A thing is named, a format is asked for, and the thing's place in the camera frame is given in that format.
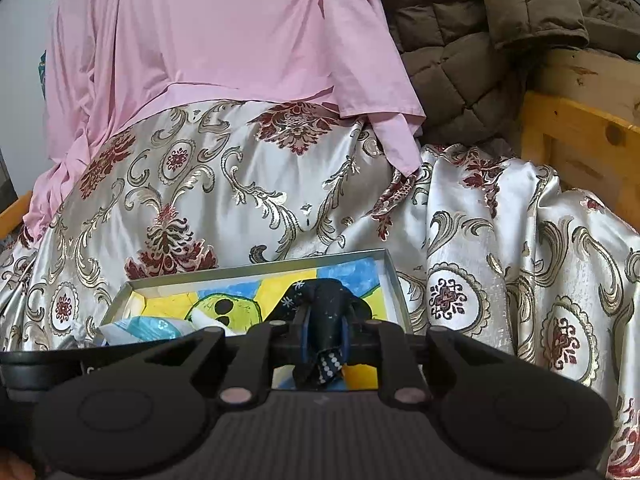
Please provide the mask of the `black patterned sock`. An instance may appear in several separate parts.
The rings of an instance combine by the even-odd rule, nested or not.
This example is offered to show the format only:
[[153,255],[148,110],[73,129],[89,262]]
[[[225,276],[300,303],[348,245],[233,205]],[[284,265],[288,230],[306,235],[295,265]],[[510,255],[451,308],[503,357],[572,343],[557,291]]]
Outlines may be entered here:
[[343,377],[349,318],[372,318],[369,305],[335,278],[293,283],[266,317],[266,322],[293,323],[304,311],[303,363],[293,368],[297,389],[322,391]]

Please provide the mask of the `grey tray with cartoon picture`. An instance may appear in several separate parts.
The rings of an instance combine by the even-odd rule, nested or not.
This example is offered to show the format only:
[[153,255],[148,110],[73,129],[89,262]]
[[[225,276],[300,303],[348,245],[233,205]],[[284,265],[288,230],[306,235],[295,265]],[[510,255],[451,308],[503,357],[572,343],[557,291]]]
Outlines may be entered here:
[[241,336],[266,320],[293,283],[312,278],[335,278],[369,305],[372,318],[404,330],[410,327],[400,281],[384,249],[198,271],[192,278],[139,278],[122,286],[100,327],[122,318],[152,316]]

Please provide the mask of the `brown quilted jacket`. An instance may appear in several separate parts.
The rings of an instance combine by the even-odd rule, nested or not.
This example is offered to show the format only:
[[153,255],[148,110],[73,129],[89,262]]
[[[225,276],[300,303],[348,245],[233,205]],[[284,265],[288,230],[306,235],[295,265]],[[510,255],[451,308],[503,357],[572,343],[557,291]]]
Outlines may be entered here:
[[639,0],[382,0],[426,118],[424,143],[506,133],[550,47],[639,52]]

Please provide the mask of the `pink draped sheet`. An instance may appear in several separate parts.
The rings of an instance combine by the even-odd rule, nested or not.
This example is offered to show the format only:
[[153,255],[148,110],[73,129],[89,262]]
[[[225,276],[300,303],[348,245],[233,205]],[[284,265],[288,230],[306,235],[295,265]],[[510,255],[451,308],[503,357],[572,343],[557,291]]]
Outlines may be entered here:
[[54,0],[44,60],[52,166],[24,219],[31,240],[111,136],[198,101],[367,116],[396,169],[420,164],[425,115],[381,0]]

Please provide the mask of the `cardboard box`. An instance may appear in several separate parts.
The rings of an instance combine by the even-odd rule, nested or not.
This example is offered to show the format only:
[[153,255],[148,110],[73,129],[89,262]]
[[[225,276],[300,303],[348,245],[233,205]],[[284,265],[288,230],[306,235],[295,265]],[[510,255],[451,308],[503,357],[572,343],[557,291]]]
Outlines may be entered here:
[[562,96],[639,125],[640,67],[612,54],[590,50],[549,50],[534,88]]

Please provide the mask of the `floral satin bedspread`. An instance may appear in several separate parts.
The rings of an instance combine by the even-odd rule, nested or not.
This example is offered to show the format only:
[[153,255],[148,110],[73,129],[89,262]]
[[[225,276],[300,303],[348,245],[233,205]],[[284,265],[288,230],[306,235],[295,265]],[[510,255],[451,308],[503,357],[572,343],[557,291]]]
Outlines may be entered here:
[[415,174],[309,104],[165,110],[68,156],[43,224],[1,258],[1,347],[90,344],[137,278],[385,249],[414,330],[435,326],[593,388],[610,479],[639,474],[639,235],[558,173],[427,145]]

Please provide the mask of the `light blue packet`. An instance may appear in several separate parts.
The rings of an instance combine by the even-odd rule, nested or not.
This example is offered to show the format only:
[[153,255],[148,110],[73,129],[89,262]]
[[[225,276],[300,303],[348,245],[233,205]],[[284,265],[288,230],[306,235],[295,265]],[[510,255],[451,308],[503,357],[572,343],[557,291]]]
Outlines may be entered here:
[[196,328],[191,322],[176,318],[135,316],[102,325],[99,331],[109,346],[122,346],[177,339],[192,334]]

